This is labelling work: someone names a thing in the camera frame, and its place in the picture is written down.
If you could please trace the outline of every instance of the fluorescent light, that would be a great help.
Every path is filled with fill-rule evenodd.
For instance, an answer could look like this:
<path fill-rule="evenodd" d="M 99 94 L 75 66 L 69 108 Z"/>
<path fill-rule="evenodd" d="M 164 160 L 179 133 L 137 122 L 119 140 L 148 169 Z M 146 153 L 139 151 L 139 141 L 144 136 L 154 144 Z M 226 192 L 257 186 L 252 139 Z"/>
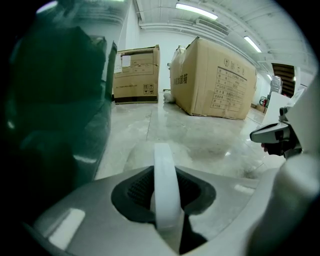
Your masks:
<path fill-rule="evenodd" d="M 175 5 L 175 8 L 181 9 L 181 10 L 185 10 L 185 11 L 194 12 L 194 13 L 206 16 L 206 17 L 208 17 L 210 19 L 213 19 L 213 20 L 216 20 L 218 18 L 218 16 L 214 15 L 213 13 L 210 13 L 208 11 L 201 10 L 199 8 L 192 7 L 192 6 L 189 6 L 189 5 L 181 4 L 181 3 L 177 3 Z"/>
<path fill-rule="evenodd" d="M 42 7 L 40 7 L 40 8 L 36 11 L 36 13 L 37 13 L 37 14 L 42 13 L 42 12 L 44 12 L 44 11 L 46 11 L 46 10 L 49 10 L 49 9 L 55 7 L 57 4 L 58 4 L 58 1 L 48 2 L 48 3 L 46 3 L 45 5 L 43 5 Z"/>
<path fill-rule="evenodd" d="M 245 39 L 258 53 L 262 53 L 262 51 L 259 49 L 259 47 L 250 39 L 250 37 L 245 36 L 244 39 Z"/>

